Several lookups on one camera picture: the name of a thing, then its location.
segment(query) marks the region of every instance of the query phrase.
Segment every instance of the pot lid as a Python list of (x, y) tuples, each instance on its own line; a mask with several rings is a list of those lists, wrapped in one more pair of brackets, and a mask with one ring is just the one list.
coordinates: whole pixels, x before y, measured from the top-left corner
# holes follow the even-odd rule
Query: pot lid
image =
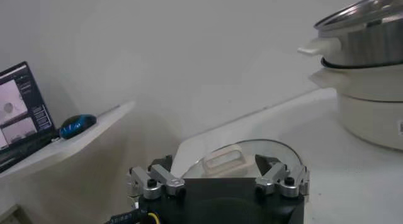
[(334, 13), (314, 26), (329, 31), (354, 25), (362, 28), (403, 18), (403, 0), (362, 0)]
[(284, 143), (245, 140), (208, 154), (190, 167), (183, 178), (260, 177), (270, 167), (268, 162), (278, 161), (289, 169), (302, 164), (296, 151)]

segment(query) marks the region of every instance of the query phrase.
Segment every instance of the pot handle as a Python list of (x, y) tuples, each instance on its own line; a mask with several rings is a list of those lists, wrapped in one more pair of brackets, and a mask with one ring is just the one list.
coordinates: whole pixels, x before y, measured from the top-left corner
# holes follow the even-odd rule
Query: pot handle
[(338, 38), (316, 38), (307, 45), (298, 48), (298, 52), (313, 57), (316, 55), (328, 56), (341, 50)]
[(348, 76), (328, 69), (321, 69), (315, 74), (312, 74), (309, 79), (320, 88), (332, 87), (337, 91), (343, 91), (350, 84)]

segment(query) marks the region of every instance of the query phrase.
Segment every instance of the blue computer mouse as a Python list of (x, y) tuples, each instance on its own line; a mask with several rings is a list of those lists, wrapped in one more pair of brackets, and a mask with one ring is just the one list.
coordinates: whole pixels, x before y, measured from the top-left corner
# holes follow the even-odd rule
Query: blue computer mouse
[(93, 115), (76, 115), (63, 122), (59, 135), (64, 139), (70, 139), (87, 130), (96, 123), (96, 117)]

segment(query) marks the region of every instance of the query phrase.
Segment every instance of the rice cooker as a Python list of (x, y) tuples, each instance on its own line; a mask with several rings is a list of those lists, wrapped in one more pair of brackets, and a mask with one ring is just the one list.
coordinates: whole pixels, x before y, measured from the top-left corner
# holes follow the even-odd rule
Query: rice cooker
[(341, 123), (403, 150), (403, 0), (362, 0), (314, 27), (318, 38), (298, 51), (323, 56), (310, 79), (337, 90)]

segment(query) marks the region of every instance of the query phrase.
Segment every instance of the white countertop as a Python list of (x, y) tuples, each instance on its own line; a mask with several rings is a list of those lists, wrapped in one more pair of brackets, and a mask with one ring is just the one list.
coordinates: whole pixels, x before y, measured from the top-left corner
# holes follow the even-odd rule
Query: white countertop
[(183, 142), (172, 173), (240, 140), (293, 147), (311, 170), (311, 223), (403, 223), (403, 153), (364, 142), (339, 123), (336, 93), (320, 89)]

